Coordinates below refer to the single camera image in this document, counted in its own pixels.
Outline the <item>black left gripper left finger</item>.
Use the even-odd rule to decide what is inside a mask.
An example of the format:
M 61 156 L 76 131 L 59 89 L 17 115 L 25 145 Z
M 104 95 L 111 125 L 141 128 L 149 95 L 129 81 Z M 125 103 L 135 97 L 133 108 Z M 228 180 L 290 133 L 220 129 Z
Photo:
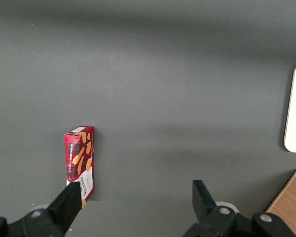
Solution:
M 80 183 L 72 182 L 47 208 L 34 209 L 10 224 L 0 217 L 0 237 L 63 237 L 80 209 Z

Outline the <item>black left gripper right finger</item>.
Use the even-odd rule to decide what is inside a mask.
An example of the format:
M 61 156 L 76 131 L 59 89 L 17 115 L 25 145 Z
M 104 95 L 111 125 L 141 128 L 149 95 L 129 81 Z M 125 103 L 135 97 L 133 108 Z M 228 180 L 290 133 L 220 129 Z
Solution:
M 217 205 L 201 180 L 192 183 L 192 205 L 198 222 L 185 237 L 294 237 L 277 215 L 255 213 L 251 219 L 225 205 Z

